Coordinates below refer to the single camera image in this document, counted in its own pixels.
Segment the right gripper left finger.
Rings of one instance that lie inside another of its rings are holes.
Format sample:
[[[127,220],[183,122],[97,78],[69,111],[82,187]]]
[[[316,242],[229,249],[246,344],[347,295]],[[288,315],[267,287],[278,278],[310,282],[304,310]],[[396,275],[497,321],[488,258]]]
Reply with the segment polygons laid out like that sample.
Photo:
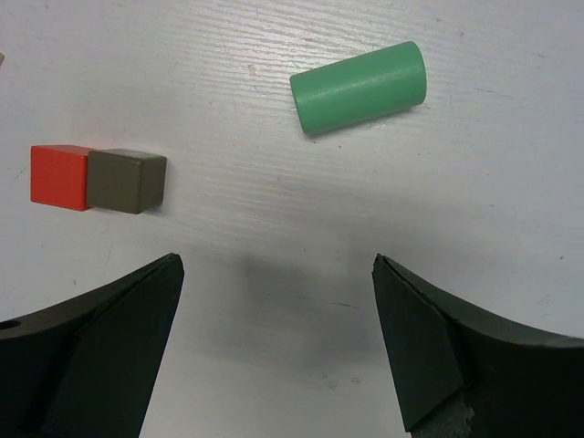
[[[183,287],[165,255],[1,324],[4,437],[137,437]]]

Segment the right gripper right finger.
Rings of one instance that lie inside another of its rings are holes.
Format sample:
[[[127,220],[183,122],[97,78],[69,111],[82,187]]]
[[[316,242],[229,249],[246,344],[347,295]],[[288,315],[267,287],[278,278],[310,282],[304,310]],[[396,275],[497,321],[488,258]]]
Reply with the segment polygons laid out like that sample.
[[[583,341],[502,318],[378,255],[374,294],[413,437],[580,437]]]

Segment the olive wood block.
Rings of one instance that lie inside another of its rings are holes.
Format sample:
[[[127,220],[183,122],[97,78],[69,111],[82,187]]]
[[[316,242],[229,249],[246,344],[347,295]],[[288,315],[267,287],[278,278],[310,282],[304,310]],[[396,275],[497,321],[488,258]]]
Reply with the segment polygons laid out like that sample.
[[[163,203],[167,159],[127,149],[88,155],[87,202],[91,207],[140,214]]]

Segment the red wood cube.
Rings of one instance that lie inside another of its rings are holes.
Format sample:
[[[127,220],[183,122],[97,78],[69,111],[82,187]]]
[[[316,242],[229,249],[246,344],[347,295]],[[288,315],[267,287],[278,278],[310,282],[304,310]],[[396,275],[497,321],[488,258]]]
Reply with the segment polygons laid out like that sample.
[[[75,211],[89,209],[88,157],[91,148],[52,144],[30,148],[30,200]]]

